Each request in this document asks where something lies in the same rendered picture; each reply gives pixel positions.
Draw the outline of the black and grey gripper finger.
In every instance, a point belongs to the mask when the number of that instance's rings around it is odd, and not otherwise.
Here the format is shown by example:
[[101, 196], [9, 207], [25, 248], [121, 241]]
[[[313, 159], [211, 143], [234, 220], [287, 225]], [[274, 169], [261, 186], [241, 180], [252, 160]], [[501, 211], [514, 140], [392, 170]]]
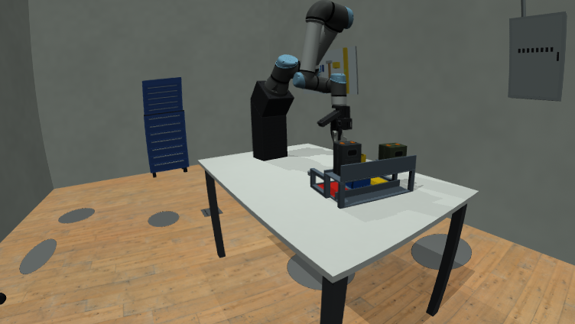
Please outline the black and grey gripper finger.
[[330, 126], [330, 133], [331, 133], [331, 137], [333, 139], [333, 142], [336, 142], [336, 130], [333, 130]]
[[336, 132], [336, 142], [341, 142], [341, 141], [346, 141], [346, 140], [347, 140], [347, 138], [343, 136], [343, 130], [338, 123], [338, 129]]

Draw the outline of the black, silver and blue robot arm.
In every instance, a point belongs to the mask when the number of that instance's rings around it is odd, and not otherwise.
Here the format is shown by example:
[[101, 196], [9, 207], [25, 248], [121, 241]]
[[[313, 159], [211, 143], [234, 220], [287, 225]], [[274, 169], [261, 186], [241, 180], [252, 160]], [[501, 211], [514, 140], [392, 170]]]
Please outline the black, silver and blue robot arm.
[[339, 98], [346, 96], [346, 75], [334, 73], [330, 79], [320, 77], [320, 61], [337, 33], [352, 26], [353, 12], [346, 6], [320, 0], [310, 7], [306, 22], [301, 61], [291, 55], [281, 55], [271, 76], [265, 81], [264, 89], [273, 96], [286, 96], [290, 79], [293, 79], [297, 88], [322, 93], [330, 93], [331, 90], [332, 105], [347, 105], [347, 97]]

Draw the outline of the black case with orange latches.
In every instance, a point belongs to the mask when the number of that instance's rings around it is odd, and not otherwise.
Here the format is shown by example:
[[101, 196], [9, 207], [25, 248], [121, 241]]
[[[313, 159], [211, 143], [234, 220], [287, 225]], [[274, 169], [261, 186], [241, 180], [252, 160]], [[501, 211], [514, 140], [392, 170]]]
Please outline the black case with orange latches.
[[378, 159], [407, 156], [407, 146], [398, 143], [380, 144], [378, 147]]
[[[338, 144], [339, 143], [339, 144]], [[340, 176], [340, 166], [361, 163], [362, 144], [354, 141], [333, 142], [333, 172]]]

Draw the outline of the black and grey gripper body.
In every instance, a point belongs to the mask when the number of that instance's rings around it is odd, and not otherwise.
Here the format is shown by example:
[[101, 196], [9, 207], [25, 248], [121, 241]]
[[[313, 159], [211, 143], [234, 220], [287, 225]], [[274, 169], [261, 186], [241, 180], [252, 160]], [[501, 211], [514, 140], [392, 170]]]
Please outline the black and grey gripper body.
[[[345, 108], [345, 109], [339, 109]], [[332, 109], [336, 109], [340, 111], [341, 116], [330, 122], [330, 126], [333, 130], [338, 129], [338, 123], [341, 126], [342, 130], [349, 130], [352, 129], [352, 119], [350, 118], [350, 106], [346, 105], [332, 105]], [[349, 126], [347, 127], [349, 123]]]

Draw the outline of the blue bin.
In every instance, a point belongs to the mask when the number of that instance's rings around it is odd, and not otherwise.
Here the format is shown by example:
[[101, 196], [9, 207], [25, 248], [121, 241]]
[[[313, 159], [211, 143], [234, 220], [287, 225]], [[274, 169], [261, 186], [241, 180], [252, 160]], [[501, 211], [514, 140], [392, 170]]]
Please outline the blue bin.
[[364, 186], [369, 186], [371, 183], [371, 179], [367, 180], [359, 180], [355, 182], [346, 183], [346, 186], [350, 187], [351, 189], [360, 188]]

